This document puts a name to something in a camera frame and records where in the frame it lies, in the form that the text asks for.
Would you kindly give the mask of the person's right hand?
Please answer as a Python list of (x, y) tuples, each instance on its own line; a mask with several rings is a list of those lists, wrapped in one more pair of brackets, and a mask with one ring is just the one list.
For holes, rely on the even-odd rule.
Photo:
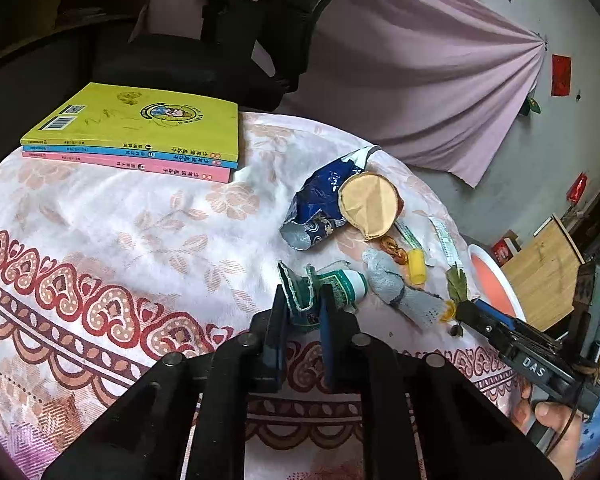
[(521, 431), (526, 431), (531, 416), (551, 429), (555, 437), (547, 449), (547, 458), (560, 471), (562, 478), (572, 479), (576, 472), (577, 452), (581, 441), (582, 414), (555, 402), (540, 402), (531, 407), (532, 385), (520, 384), (520, 400), (512, 409), (510, 419)]

